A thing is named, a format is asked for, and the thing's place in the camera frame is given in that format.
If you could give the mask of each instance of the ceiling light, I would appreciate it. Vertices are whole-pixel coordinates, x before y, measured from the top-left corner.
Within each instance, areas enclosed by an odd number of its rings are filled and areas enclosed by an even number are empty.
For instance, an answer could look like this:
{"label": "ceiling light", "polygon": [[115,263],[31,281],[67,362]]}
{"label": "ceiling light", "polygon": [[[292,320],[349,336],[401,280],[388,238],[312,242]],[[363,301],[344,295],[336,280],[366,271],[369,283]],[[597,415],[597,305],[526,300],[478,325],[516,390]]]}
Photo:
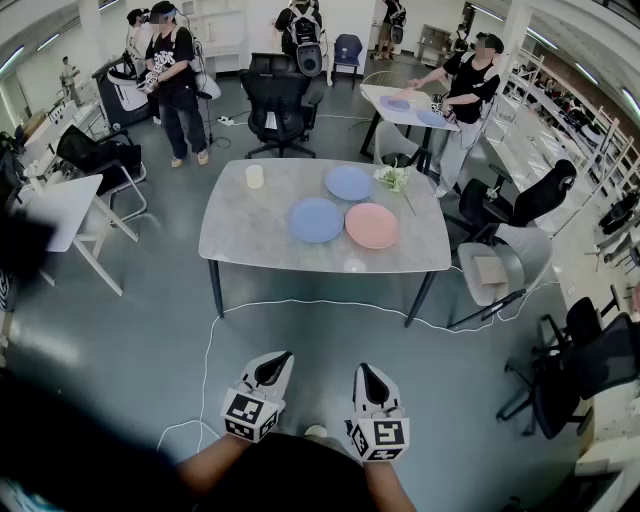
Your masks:
{"label": "ceiling light", "polygon": [[56,39],[59,35],[60,34],[56,34],[55,36],[51,36],[44,43],[42,43],[40,46],[38,46],[38,49],[36,51],[39,52],[40,50],[42,50],[45,46],[47,46],[50,42],[52,42],[54,39]]}
{"label": "ceiling light", "polygon": [[109,2],[108,4],[104,4],[102,7],[100,7],[100,9],[98,9],[99,11],[101,11],[102,9],[106,9],[107,7],[109,7],[110,5],[115,4],[116,2],[118,2],[119,0],[113,0],[112,2]]}
{"label": "ceiling light", "polygon": [[590,74],[586,69],[584,69],[580,64],[578,64],[577,62],[576,62],[576,67],[577,67],[580,71],[582,71],[582,73],[584,73],[584,76],[586,76],[586,77],[587,77],[589,80],[591,80],[594,84],[596,84],[596,85],[600,85],[600,84],[598,83],[598,81],[597,81],[595,78],[593,78],[593,77],[591,76],[591,74]]}
{"label": "ceiling light", "polygon": [[629,102],[629,105],[631,105],[631,107],[633,108],[633,111],[636,113],[638,117],[640,117],[640,108],[638,108],[638,103],[636,102],[636,99],[633,97],[633,95],[629,91],[627,91],[624,88],[622,89],[622,93],[624,94],[624,97]]}
{"label": "ceiling light", "polygon": [[500,21],[504,21],[504,19],[501,18],[500,16],[497,16],[497,15],[493,14],[492,12],[489,12],[489,11],[483,9],[482,7],[478,7],[477,5],[473,5],[473,4],[471,4],[471,7],[473,7],[476,11],[480,11],[480,12],[483,12],[483,13],[487,14],[488,16],[491,16],[492,18],[495,18],[495,19],[500,20]]}
{"label": "ceiling light", "polygon": [[536,39],[538,39],[539,41],[543,42],[546,45],[551,46],[551,48],[553,48],[554,50],[557,50],[558,47],[553,44],[551,41],[549,41],[548,39],[545,39],[544,37],[542,37],[540,34],[538,34],[535,30],[531,30],[530,28],[527,29],[527,32],[529,32],[529,34],[532,37],[535,37]]}
{"label": "ceiling light", "polygon": [[24,46],[21,46],[15,52],[13,52],[13,55],[9,57],[7,62],[5,62],[0,68],[0,74],[2,74],[2,72],[9,67],[9,65],[16,59],[16,57],[20,54],[22,50],[24,50]]}

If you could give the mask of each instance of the table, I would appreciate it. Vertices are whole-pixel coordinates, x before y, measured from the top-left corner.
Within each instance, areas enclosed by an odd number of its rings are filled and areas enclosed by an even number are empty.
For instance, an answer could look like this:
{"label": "table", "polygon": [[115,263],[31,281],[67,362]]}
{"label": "table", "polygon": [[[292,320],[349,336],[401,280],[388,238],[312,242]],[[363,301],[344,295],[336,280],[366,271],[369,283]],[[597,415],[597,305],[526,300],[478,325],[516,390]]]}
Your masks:
{"label": "table", "polygon": [[[362,148],[360,149],[360,154],[366,156],[368,158],[373,158],[371,153],[369,152],[369,144],[371,144],[371,139],[376,132],[376,127],[380,122],[380,119],[384,119],[385,121],[389,121],[393,124],[401,124],[408,126],[407,128],[407,137],[409,136],[409,131],[412,126],[419,126],[425,128],[424,139],[422,140],[422,147],[426,150],[429,149],[429,141],[431,140],[431,132],[433,128],[438,130],[449,130],[449,131],[460,131],[460,128],[454,123],[447,123],[445,127],[441,128],[439,126],[430,126],[428,124],[423,123],[418,119],[416,112],[418,110],[428,110],[431,111],[431,98],[428,94],[421,91],[413,91],[409,96],[405,99],[411,105],[411,108],[407,112],[396,112],[395,110],[391,110],[387,107],[384,107],[381,102],[381,98],[383,96],[395,96],[403,89],[398,89],[396,87],[383,87],[380,85],[361,85],[360,89],[362,90],[362,95],[368,99],[371,104],[376,109],[376,113],[373,116],[373,120],[371,121],[371,126],[369,127],[369,131],[367,132],[367,136],[364,139],[364,143],[362,144]],[[431,164],[431,153],[428,156],[421,154],[418,160],[417,168],[423,172],[427,172],[429,170],[429,165]]]}
{"label": "table", "polygon": [[[262,159],[229,162],[211,193],[202,221],[199,254],[208,260],[216,308],[224,317],[218,262],[284,270],[331,273],[414,273],[426,272],[420,292],[405,326],[415,318],[437,271],[451,267],[449,235],[435,185],[426,176],[412,171],[407,197],[374,182],[369,199],[396,215],[400,238],[381,251],[356,244],[346,230],[330,242],[308,244],[295,238],[288,227],[291,207],[305,197],[332,200],[343,213],[354,202],[333,196],[324,185],[328,172],[338,165],[360,167],[370,175],[377,166],[335,160]],[[251,190],[245,169],[261,165],[265,185]]]}
{"label": "table", "polygon": [[[102,247],[104,237],[78,235],[82,221],[84,220],[91,203],[102,210],[105,216],[122,229],[134,242],[138,241],[138,235],[109,207],[96,196],[96,192],[102,182],[102,175],[79,178],[77,180],[58,183],[44,189],[42,195],[34,192],[21,206],[27,219],[53,225],[54,234],[47,246],[48,252],[67,252],[71,244],[75,245],[82,256],[91,264],[94,270],[107,284],[118,294],[122,295],[120,288],[109,276],[107,271],[98,263],[97,257]],[[83,242],[96,242],[93,252]],[[44,278],[51,285],[55,281],[43,273]]]}

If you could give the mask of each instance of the office chair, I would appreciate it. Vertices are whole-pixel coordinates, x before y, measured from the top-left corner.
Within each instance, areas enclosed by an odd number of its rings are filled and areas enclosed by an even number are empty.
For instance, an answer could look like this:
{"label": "office chair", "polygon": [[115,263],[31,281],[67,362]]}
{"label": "office chair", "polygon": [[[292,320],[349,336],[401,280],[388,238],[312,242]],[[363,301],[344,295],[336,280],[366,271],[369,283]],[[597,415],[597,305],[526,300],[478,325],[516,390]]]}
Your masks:
{"label": "office chair", "polygon": [[[504,244],[490,247],[480,243],[464,243],[458,247],[460,268],[469,293],[478,306],[484,307],[462,320],[451,323],[449,329],[478,316],[482,316],[484,321],[499,313],[533,290],[551,264],[551,240],[539,228],[516,228],[500,224],[491,238],[492,242],[493,238],[497,238]],[[500,258],[507,282],[484,284],[475,262],[478,257]]]}
{"label": "office chair", "polygon": [[[494,189],[501,187],[505,181],[513,183],[506,171],[495,165],[489,167],[498,174]],[[472,179],[462,192],[459,206],[460,214],[471,224],[447,215],[445,218],[472,234],[493,222],[524,227],[560,206],[573,187],[576,176],[576,168],[571,162],[558,160],[546,176],[520,193],[513,207],[500,195],[494,200],[488,199],[489,186],[480,180]]]}
{"label": "office chair", "polygon": [[531,423],[523,432],[523,437],[533,436],[536,423],[547,439],[556,437],[567,425],[577,423],[577,434],[584,434],[593,420],[593,409],[584,416],[575,415],[580,405],[580,394],[572,376],[563,370],[559,359],[549,359],[538,367],[533,382],[512,363],[507,363],[505,373],[514,372],[529,388],[529,397],[508,412],[511,406],[502,408],[496,415],[496,421],[502,423],[514,418],[529,406],[533,408]]}
{"label": "office chair", "polygon": [[260,142],[266,142],[247,153],[246,158],[270,149],[278,149],[282,158],[285,148],[315,158],[313,151],[293,142],[298,137],[303,141],[309,139],[305,132],[315,126],[318,105],[323,98],[322,93],[314,93],[309,100],[310,106],[302,106],[302,96],[308,87],[307,77],[300,73],[242,70],[240,82],[251,102],[249,129]]}
{"label": "office chair", "polygon": [[543,321],[548,321],[553,329],[557,345],[545,347],[534,347],[532,353],[535,355],[548,354],[558,351],[562,354],[571,345],[583,346],[595,341],[602,334],[602,318],[614,307],[620,311],[620,299],[613,285],[611,285],[611,301],[598,311],[589,297],[583,297],[576,302],[567,313],[567,326],[560,329],[550,315],[542,317]]}
{"label": "office chair", "polygon": [[591,343],[571,346],[561,358],[583,400],[640,377],[640,332],[620,313]]}
{"label": "office chair", "polygon": [[[126,137],[128,145],[111,140],[117,136]],[[76,126],[70,126],[62,134],[56,154],[86,176],[101,174],[103,179],[97,195],[109,193],[108,202],[111,209],[115,196],[132,187],[142,206],[122,217],[123,221],[137,217],[147,210],[147,200],[136,185],[147,176],[147,170],[142,163],[142,148],[133,144],[127,130],[118,130],[101,139],[93,140]]]}

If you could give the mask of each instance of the pillar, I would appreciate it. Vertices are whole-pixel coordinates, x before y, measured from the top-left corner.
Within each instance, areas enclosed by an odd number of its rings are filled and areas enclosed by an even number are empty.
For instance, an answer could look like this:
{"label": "pillar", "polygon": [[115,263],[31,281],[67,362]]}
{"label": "pillar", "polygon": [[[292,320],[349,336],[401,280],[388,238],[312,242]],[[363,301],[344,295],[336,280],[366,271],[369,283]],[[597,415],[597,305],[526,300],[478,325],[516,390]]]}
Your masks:
{"label": "pillar", "polygon": [[500,87],[498,92],[502,94],[507,77],[513,69],[518,52],[522,47],[525,37],[527,37],[527,29],[531,23],[531,7],[525,3],[525,0],[513,0],[509,8],[509,15],[504,23],[504,32],[502,34],[502,42],[504,43],[504,53],[500,58],[498,70],[500,73]]}
{"label": "pillar", "polygon": [[106,39],[102,31],[100,21],[100,11],[98,10],[98,0],[78,0],[80,11],[80,25],[82,27],[84,51],[89,54],[91,69],[87,70],[91,74],[101,68],[109,60]]}

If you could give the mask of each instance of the plate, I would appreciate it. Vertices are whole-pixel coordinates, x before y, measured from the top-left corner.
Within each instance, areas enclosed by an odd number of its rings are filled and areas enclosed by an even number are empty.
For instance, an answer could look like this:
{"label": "plate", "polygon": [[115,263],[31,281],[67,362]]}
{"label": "plate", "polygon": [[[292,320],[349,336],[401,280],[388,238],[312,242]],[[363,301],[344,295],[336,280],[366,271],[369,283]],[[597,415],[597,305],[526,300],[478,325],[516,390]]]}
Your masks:
{"label": "plate", "polygon": [[429,112],[428,110],[418,110],[417,114],[418,119],[422,121],[427,126],[431,126],[433,128],[444,128],[447,126],[447,121],[444,117],[439,116],[435,112]]}
{"label": "plate", "polygon": [[409,110],[409,102],[407,100],[395,100],[391,101],[391,96],[382,96],[380,98],[380,103],[391,110],[396,110],[398,112],[406,112]]}
{"label": "plate", "polygon": [[289,229],[296,238],[312,244],[334,239],[342,232],[344,216],[335,203],[307,197],[289,210]]}
{"label": "plate", "polygon": [[367,249],[386,249],[400,236],[398,219],[384,206],[362,203],[354,206],[345,218],[347,233]]}
{"label": "plate", "polygon": [[373,191],[373,178],[359,167],[349,165],[332,169],[324,184],[329,192],[345,201],[361,201]]}

